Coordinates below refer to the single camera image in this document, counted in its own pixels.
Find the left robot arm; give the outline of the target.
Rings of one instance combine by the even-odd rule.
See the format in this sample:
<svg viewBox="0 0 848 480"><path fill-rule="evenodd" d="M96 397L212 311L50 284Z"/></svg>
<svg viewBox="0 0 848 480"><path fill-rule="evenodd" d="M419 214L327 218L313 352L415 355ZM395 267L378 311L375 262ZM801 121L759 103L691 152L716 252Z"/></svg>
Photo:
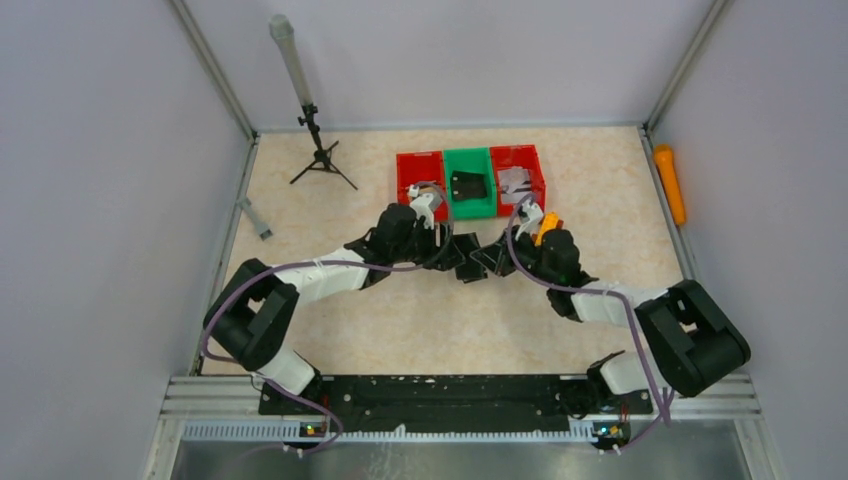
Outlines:
<svg viewBox="0 0 848 480"><path fill-rule="evenodd" d="M243 262L206 314L203 339L220 345L225 360L301 395L319 371L286 343L297 308L367 289L393 272L449 271L462 261L451 225L393 203L364 236L327 255L278 266Z"/></svg>

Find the black leather card holder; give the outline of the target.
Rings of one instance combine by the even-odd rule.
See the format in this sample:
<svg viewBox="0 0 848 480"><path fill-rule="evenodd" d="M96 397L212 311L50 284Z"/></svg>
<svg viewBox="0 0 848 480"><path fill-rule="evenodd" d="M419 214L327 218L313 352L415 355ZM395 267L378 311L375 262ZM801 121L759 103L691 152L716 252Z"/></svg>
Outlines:
<svg viewBox="0 0 848 480"><path fill-rule="evenodd" d="M476 261L472 256L464 259L464 263L454 269L456 279L464 284L473 283L488 278L486 268Z"/></svg>

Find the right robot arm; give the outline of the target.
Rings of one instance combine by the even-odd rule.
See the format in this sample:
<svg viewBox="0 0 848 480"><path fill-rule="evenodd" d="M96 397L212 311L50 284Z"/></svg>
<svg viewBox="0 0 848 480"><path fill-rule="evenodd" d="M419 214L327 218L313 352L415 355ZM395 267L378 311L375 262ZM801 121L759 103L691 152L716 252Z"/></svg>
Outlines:
<svg viewBox="0 0 848 480"><path fill-rule="evenodd" d="M501 236L469 256L497 276L529 273L560 317L636 335L635 351L611 353L588 368L600 397L652 388L694 397L751 359L747 339L700 283L649 289L602 281L583 269L568 230L551 230L540 243L528 234Z"/></svg>

